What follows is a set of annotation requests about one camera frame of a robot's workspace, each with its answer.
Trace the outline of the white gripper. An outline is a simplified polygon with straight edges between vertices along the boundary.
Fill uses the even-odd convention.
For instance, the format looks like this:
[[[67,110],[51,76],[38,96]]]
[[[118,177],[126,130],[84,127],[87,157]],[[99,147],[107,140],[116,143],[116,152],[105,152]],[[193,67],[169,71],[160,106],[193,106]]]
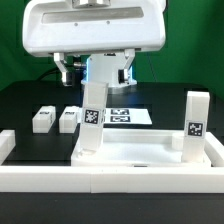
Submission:
[[[118,54],[118,83],[130,84],[135,50],[158,51],[165,43],[165,8],[166,0],[109,0],[102,6],[31,0],[24,11],[23,46],[37,57],[54,54],[64,86],[72,85],[65,54],[125,50]]]

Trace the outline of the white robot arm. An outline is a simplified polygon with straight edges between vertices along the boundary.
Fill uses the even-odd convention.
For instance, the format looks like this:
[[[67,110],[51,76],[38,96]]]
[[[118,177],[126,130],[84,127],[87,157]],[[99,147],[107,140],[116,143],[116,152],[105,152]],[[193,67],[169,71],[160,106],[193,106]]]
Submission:
[[[134,85],[137,52],[160,50],[166,39],[167,0],[31,0],[22,41],[28,53],[52,57],[68,83],[68,56],[86,55],[86,82]]]

